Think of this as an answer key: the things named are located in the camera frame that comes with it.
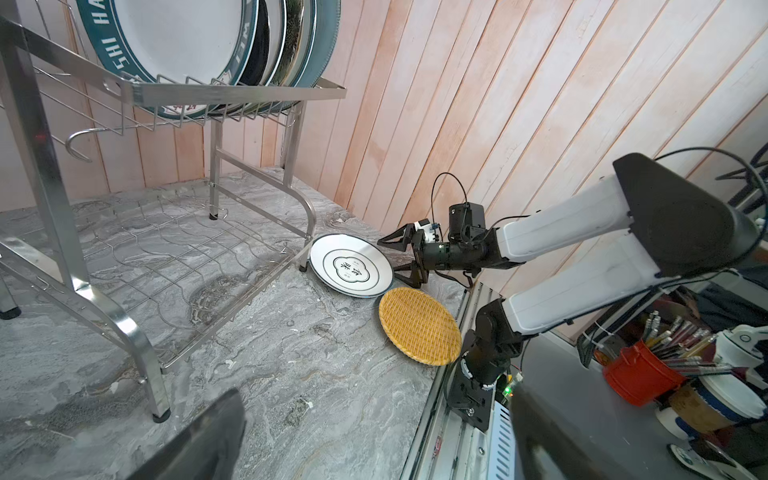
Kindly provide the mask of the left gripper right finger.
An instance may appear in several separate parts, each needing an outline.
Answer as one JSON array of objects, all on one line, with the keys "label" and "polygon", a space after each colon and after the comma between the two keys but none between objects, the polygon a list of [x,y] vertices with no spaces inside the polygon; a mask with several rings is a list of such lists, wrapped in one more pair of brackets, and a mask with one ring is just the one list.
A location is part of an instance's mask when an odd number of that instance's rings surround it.
[{"label": "left gripper right finger", "polygon": [[516,390],[512,420],[527,479],[634,479],[615,452],[615,429],[589,409],[562,412],[527,386]]}]

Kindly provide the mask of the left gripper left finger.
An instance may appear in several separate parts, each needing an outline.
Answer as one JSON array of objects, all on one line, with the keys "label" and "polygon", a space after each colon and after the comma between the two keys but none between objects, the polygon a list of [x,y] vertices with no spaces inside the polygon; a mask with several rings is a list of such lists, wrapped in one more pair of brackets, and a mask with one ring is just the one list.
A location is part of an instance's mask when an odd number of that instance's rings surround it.
[{"label": "left gripper left finger", "polygon": [[227,390],[132,479],[231,479],[246,429],[240,392]]}]

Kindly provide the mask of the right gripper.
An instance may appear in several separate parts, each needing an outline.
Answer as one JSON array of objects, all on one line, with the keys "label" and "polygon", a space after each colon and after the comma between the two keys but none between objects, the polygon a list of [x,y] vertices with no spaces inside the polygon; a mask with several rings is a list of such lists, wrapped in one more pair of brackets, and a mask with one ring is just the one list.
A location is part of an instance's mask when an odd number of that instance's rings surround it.
[{"label": "right gripper", "polygon": [[479,272],[498,261],[496,229],[483,230],[469,240],[427,242],[419,223],[408,223],[380,238],[377,245],[399,252],[413,248],[414,261],[393,268],[393,276],[410,288],[428,282],[429,272],[464,270]]}]

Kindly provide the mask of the white plate black outline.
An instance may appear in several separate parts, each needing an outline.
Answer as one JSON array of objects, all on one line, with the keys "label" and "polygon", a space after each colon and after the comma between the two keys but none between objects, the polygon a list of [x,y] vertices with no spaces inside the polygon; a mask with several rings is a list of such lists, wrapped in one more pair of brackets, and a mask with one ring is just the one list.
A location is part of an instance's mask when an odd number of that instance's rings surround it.
[{"label": "white plate black outline", "polygon": [[387,257],[368,241],[349,234],[317,237],[309,250],[309,264],[328,287],[354,298],[377,298],[394,280]]}]

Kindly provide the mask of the yellow woven plate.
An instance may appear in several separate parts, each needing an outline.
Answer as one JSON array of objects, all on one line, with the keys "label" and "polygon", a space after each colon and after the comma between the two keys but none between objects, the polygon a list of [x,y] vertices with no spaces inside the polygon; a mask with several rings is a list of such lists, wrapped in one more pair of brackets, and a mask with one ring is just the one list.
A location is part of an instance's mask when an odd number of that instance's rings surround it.
[{"label": "yellow woven plate", "polygon": [[381,327],[406,356],[430,366],[453,363],[462,337],[453,315],[439,301],[412,288],[394,288],[378,307]]}]

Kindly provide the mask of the grey-green plate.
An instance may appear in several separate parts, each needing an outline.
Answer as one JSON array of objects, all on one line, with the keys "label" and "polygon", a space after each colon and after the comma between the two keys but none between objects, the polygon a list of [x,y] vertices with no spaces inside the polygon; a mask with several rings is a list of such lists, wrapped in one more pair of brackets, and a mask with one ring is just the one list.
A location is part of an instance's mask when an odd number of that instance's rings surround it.
[{"label": "grey-green plate", "polygon": [[314,87],[330,63],[336,45],[342,6],[339,0],[308,1],[309,43],[300,57],[296,87]]}]

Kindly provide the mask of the white plate dark lettered rim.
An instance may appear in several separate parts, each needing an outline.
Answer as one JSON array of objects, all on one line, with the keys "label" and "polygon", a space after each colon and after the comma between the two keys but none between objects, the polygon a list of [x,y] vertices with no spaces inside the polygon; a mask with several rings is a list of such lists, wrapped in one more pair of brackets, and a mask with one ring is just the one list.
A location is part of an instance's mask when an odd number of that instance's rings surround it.
[{"label": "white plate dark lettered rim", "polygon": [[101,66],[144,83],[235,85],[263,31],[263,1],[78,1]]}]

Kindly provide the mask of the dark blue oval plate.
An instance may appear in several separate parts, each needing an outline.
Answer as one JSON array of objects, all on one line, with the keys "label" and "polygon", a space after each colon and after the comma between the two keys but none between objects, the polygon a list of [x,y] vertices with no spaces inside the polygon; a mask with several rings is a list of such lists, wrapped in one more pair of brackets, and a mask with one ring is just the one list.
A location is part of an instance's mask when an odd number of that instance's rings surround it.
[{"label": "dark blue oval plate", "polygon": [[270,26],[265,0],[258,1],[259,10],[254,41],[238,85],[257,86],[261,83],[269,55]]}]

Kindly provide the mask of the mint plate with flower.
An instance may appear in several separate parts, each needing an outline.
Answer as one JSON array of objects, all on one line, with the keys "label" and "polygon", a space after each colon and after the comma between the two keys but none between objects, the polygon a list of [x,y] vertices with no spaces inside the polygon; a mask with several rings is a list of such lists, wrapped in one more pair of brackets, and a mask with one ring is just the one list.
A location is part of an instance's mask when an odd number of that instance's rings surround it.
[{"label": "mint plate with flower", "polygon": [[281,86],[297,86],[307,67],[314,40],[316,2],[293,0],[286,2],[286,34],[278,68]]}]

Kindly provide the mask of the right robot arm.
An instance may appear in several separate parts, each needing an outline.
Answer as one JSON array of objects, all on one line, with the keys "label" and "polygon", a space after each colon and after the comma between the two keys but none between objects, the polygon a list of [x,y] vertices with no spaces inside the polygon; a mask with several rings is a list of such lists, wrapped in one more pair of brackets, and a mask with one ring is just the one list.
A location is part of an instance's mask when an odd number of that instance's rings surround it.
[{"label": "right robot arm", "polygon": [[767,232],[659,160],[627,154],[613,173],[541,212],[487,225],[475,203],[455,205],[442,234],[428,220],[406,224],[379,245],[411,251],[395,275],[418,288],[431,273],[459,270],[476,276],[507,270],[544,254],[612,234],[612,242],[538,285],[480,307],[469,342],[454,364],[446,391],[450,410],[486,431],[495,385],[524,343],[617,301],[734,266]]}]

